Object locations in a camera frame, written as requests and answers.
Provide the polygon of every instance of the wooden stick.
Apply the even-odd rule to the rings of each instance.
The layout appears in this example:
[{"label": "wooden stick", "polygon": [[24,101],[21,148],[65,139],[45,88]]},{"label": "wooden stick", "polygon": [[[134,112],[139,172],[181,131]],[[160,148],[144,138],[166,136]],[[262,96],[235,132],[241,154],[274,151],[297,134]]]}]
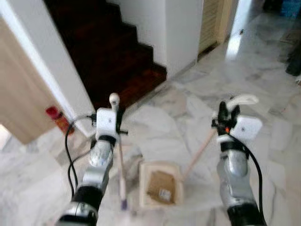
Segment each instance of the wooden stick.
[{"label": "wooden stick", "polygon": [[210,141],[212,140],[213,136],[216,133],[216,129],[211,129],[207,139],[205,140],[205,142],[202,144],[201,148],[198,150],[198,152],[194,155],[189,167],[186,169],[185,173],[182,176],[182,181],[184,181],[187,177],[187,175],[190,173],[190,171],[192,170],[192,168],[194,167],[194,165],[197,163],[198,159],[200,158],[202,152],[205,150],[205,148],[208,146],[208,144],[210,143]]}]

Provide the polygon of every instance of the wooden door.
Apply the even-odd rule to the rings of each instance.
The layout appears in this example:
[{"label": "wooden door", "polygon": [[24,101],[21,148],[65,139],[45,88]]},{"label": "wooden door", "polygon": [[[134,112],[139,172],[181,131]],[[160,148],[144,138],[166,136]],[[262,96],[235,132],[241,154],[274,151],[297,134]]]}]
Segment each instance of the wooden door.
[{"label": "wooden door", "polygon": [[202,52],[212,44],[216,39],[216,27],[218,21],[219,4],[222,0],[204,0],[202,13],[202,26],[198,52]]},{"label": "wooden door", "polygon": [[0,124],[26,144],[54,127],[45,108],[58,104],[3,19],[0,36]]}]

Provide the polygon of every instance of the red bottle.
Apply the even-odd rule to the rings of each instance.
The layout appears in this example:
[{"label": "red bottle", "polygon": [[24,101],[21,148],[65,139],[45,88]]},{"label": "red bottle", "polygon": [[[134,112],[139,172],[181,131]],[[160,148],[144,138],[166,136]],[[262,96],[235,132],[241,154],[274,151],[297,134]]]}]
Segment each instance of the red bottle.
[{"label": "red bottle", "polygon": [[[65,134],[69,127],[69,122],[63,115],[63,112],[59,112],[55,106],[51,106],[46,109],[47,115],[56,123],[60,130]],[[69,135],[74,132],[74,128],[71,128]]]}]

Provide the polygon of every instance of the staircase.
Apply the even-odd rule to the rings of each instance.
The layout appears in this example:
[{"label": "staircase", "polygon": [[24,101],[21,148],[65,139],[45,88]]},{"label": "staircase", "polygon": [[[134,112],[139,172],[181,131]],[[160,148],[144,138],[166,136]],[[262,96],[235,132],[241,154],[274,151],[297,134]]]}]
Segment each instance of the staircase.
[{"label": "staircase", "polygon": [[128,107],[166,80],[153,49],[137,41],[118,5],[105,0],[44,0],[95,107],[117,92]]}]

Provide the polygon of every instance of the black cable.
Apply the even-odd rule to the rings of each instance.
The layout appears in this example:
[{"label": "black cable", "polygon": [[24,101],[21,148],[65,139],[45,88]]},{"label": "black cable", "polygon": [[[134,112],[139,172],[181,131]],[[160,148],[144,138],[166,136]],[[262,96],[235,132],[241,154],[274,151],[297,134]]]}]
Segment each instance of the black cable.
[{"label": "black cable", "polygon": [[[91,150],[89,150],[89,151],[87,151],[87,152],[85,152],[85,153],[83,153],[83,154],[77,156],[77,157],[70,163],[70,165],[69,165],[69,167],[68,167],[68,179],[69,179],[70,181],[71,181],[71,176],[70,176],[70,170],[71,170],[71,167],[73,166],[73,164],[75,163],[75,161],[77,161],[78,159],[84,157],[84,156],[87,155],[90,151],[91,151]],[[73,197],[74,197],[74,188],[73,188],[72,182],[71,182],[71,187],[72,187],[72,189],[71,189],[71,197],[73,198]]]},{"label": "black cable", "polygon": [[[78,120],[81,120],[81,119],[85,119],[85,118],[91,118],[90,115],[83,115],[83,116],[80,116],[78,118],[76,118],[75,120],[73,120],[68,129],[67,129],[67,132],[65,134],[65,150],[66,150],[66,153],[67,153],[67,156],[68,156],[68,159],[69,159],[69,163],[70,163],[70,166],[72,168],[72,172],[73,172],[73,175],[74,175],[74,180],[75,180],[75,186],[77,187],[78,185],[78,179],[77,179],[77,175],[76,175],[76,172],[75,172],[75,168],[73,166],[73,163],[72,163],[72,159],[71,159],[71,156],[70,156],[70,153],[69,153],[69,149],[68,149],[68,135],[70,133],[70,130],[71,128],[73,127],[74,123]],[[72,184],[72,181],[71,181],[71,177],[70,177],[70,174],[68,174],[68,181],[69,181],[69,184],[70,184],[70,188],[71,188],[71,193],[74,195],[74,188],[73,188],[73,184]]]},{"label": "black cable", "polygon": [[259,178],[259,212],[261,214],[261,217],[263,219],[263,222],[265,225],[267,225],[265,219],[264,219],[264,215],[263,215],[263,207],[262,207],[262,173],[261,173],[261,169],[260,169],[260,166],[258,164],[258,161],[256,160],[255,156],[253,155],[253,153],[250,151],[250,149],[244,144],[242,143],[240,140],[238,140],[236,137],[232,136],[231,134],[227,133],[234,141],[240,143],[244,148],[245,148],[245,151],[251,156],[255,166],[256,166],[256,169],[257,169],[257,172],[258,172],[258,178]]}]

